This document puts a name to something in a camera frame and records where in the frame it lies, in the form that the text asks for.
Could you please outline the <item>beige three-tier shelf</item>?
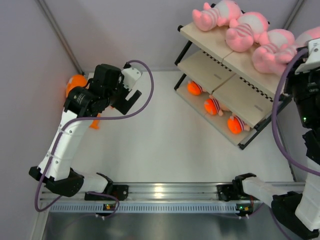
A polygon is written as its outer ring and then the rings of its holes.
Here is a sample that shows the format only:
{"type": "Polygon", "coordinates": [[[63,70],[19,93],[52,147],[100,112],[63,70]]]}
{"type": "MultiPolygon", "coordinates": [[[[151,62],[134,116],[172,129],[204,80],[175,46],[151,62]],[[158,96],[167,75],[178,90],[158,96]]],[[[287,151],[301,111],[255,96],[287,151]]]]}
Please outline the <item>beige three-tier shelf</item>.
{"type": "Polygon", "coordinates": [[[187,43],[175,61],[182,76],[174,89],[232,144],[244,150],[271,122],[280,78],[256,71],[251,60],[258,47],[256,44],[243,53],[231,50],[225,42],[227,29],[222,26],[204,32],[194,23],[177,28],[187,43]],[[190,94],[188,81],[201,85],[206,92],[190,94]],[[230,112],[224,112],[223,116],[207,113],[204,102],[209,95],[227,106],[230,112]],[[249,125],[250,131],[231,133],[227,121],[232,113],[249,125]]]}

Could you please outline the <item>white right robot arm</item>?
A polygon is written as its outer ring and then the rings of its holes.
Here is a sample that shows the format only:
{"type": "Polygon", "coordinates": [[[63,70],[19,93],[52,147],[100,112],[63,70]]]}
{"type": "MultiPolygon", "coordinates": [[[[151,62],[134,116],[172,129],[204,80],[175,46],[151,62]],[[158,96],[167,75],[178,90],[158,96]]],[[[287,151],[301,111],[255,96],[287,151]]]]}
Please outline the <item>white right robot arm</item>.
{"type": "Polygon", "coordinates": [[[252,196],[267,205],[273,216],[303,240],[320,237],[320,73],[312,70],[291,75],[285,90],[292,96],[288,109],[280,114],[279,128],[284,144],[281,153],[304,181],[301,193],[268,184],[252,173],[233,181],[235,196],[252,196]]]}

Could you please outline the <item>orange plush on shelf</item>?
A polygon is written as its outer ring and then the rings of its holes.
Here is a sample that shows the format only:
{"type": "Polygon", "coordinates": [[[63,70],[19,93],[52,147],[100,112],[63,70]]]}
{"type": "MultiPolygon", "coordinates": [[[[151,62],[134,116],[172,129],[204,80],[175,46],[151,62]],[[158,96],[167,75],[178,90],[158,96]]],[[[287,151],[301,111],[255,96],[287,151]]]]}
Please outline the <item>orange plush on shelf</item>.
{"type": "Polygon", "coordinates": [[[224,112],[231,112],[231,110],[226,105],[213,97],[212,94],[210,94],[208,99],[205,100],[204,109],[210,115],[218,115],[220,117],[224,115],[224,112]]]}
{"type": "Polygon", "coordinates": [[[227,120],[227,127],[231,133],[238,135],[243,131],[249,132],[251,127],[246,124],[241,118],[232,113],[232,115],[227,120]]]}
{"type": "Polygon", "coordinates": [[[187,83],[187,90],[190,94],[194,95],[194,96],[199,96],[202,93],[206,93],[207,91],[198,83],[196,83],[195,81],[188,81],[187,83]]]}

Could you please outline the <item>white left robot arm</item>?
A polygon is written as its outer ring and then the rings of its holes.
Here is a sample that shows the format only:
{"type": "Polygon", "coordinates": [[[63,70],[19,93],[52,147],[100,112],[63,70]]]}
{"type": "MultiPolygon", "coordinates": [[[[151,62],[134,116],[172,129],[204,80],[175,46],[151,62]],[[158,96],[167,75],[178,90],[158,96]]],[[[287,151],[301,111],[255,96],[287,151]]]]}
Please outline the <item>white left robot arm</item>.
{"type": "Polygon", "coordinates": [[[113,194],[112,181],[101,173],[80,173],[72,169],[72,161],[93,117],[109,106],[127,114],[141,96],[137,90],[127,99],[141,76],[142,73],[131,65],[120,69],[99,64],[84,86],[72,80],[51,146],[41,163],[30,168],[29,175],[38,182],[43,181],[48,190],[60,196],[95,192],[102,200],[109,199],[113,194]]]}

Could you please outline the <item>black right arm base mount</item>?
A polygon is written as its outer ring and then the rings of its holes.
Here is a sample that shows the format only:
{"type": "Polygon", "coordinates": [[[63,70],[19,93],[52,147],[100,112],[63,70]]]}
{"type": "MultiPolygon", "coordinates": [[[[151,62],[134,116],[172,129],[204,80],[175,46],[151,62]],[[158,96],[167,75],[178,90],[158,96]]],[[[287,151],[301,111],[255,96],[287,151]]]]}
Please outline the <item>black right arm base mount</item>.
{"type": "Polygon", "coordinates": [[[220,184],[216,186],[218,199],[220,201],[248,201],[251,197],[248,194],[243,193],[237,186],[233,184],[220,184]]]}

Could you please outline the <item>orange shark plush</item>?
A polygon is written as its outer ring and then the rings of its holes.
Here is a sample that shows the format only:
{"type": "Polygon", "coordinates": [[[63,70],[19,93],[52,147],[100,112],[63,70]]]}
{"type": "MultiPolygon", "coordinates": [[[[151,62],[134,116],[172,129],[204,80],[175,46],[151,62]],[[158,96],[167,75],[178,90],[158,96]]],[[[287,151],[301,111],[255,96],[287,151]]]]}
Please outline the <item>orange shark plush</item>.
{"type": "Polygon", "coordinates": [[[75,87],[87,87],[88,86],[88,80],[81,74],[76,74],[73,75],[67,85],[66,85],[66,89],[65,89],[65,97],[67,98],[69,95],[69,92],[75,88],[75,87]]]}
{"type": "Polygon", "coordinates": [[[95,129],[95,130],[99,130],[100,129],[100,117],[101,117],[101,114],[99,113],[95,119],[92,121],[91,125],[90,125],[90,128],[92,129],[95,129]]]}

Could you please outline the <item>pink striped plush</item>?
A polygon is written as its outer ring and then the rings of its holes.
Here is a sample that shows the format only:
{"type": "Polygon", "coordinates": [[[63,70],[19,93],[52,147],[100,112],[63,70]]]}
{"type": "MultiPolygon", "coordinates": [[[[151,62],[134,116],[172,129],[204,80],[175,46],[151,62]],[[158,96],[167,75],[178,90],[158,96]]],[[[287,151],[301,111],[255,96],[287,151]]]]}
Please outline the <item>pink striped plush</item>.
{"type": "Polygon", "coordinates": [[[269,26],[270,23],[263,14],[246,12],[230,21],[225,42],[233,51],[245,52],[259,41],[259,37],[268,31],[269,26]]]}
{"type": "Polygon", "coordinates": [[[213,7],[205,2],[202,11],[194,9],[192,20],[198,29],[208,32],[215,27],[228,26],[231,20],[237,20],[242,14],[235,1],[221,0],[213,7]]]}
{"type": "Polygon", "coordinates": [[[272,70],[267,64],[267,55],[274,55],[280,50],[295,42],[295,36],[292,32],[286,29],[273,29],[263,33],[258,43],[260,46],[253,52],[251,60],[254,68],[264,74],[271,74],[272,70]]]}
{"type": "Polygon", "coordinates": [[[306,30],[301,33],[295,40],[294,45],[296,48],[304,47],[308,41],[318,39],[320,37],[320,26],[306,30]]]}

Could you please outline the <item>orange plush on shelf right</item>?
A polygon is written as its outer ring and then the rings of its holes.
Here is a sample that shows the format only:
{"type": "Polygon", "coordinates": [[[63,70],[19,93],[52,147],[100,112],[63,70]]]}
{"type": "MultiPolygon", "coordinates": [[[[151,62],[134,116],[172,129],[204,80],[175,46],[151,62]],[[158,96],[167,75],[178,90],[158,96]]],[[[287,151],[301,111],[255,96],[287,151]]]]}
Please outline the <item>orange plush on shelf right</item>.
{"type": "Polygon", "coordinates": [[[232,115],[227,120],[227,127],[231,133],[238,135],[243,131],[249,132],[251,127],[246,124],[241,118],[232,113],[232,115]]]}

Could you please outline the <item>orange plush on shelf middle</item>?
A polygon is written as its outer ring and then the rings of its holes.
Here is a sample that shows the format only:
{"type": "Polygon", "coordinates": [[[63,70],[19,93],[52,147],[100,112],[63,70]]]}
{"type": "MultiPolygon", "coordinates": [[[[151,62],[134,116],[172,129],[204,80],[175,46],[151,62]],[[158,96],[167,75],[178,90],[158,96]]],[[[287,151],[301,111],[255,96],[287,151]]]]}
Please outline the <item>orange plush on shelf middle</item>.
{"type": "Polygon", "coordinates": [[[224,112],[231,112],[231,110],[226,105],[213,97],[212,94],[210,94],[208,99],[205,100],[204,109],[210,115],[218,115],[220,117],[224,115],[224,112]]]}

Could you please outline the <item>orange plush on shelf left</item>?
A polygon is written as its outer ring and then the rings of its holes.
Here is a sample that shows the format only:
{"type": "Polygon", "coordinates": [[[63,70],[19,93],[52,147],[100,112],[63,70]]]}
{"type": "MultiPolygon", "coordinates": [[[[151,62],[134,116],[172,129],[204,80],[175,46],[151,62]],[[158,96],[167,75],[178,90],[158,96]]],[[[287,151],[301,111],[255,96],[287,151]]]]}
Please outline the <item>orange plush on shelf left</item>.
{"type": "Polygon", "coordinates": [[[190,94],[194,95],[194,96],[199,96],[202,93],[206,93],[207,91],[198,83],[196,83],[195,81],[188,81],[187,83],[187,90],[190,94]]]}

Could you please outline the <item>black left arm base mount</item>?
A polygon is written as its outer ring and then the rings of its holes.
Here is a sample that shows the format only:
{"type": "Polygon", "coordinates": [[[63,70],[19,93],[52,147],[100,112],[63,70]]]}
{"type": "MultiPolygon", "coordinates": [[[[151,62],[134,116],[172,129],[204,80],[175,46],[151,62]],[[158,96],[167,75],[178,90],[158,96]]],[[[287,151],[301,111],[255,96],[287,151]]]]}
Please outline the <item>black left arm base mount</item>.
{"type": "Polygon", "coordinates": [[[91,194],[86,192],[84,196],[85,201],[111,201],[112,198],[105,195],[110,195],[115,197],[119,201],[124,201],[127,199],[129,194],[129,186],[125,184],[113,184],[106,187],[106,190],[102,193],[91,194]]]}

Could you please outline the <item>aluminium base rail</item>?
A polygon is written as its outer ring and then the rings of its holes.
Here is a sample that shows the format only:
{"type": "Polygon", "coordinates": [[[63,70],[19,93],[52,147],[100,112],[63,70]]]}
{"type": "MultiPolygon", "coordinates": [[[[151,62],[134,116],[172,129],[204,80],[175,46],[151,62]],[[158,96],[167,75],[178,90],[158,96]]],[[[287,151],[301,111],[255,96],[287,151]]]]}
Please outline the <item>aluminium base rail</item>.
{"type": "Polygon", "coordinates": [[[250,200],[222,201],[218,199],[217,185],[227,182],[207,183],[116,183],[128,185],[127,199],[85,200],[85,192],[72,197],[61,197],[49,211],[52,213],[208,213],[250,215],[261,201],[250,196],[250,200]]]}

